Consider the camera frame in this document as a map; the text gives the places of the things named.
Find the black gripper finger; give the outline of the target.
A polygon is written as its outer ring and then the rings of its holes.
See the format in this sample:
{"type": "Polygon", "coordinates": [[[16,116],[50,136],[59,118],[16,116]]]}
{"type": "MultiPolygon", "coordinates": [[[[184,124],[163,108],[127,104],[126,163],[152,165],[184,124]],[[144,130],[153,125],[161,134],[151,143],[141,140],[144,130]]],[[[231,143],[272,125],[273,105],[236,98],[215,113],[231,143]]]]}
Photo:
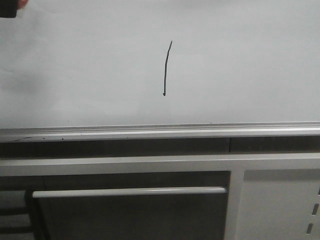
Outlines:
{"type": "Polygon", "coordinates": [[[18,11],[18,0],[0,0],[0,17],[15,18],[18,11]]]}

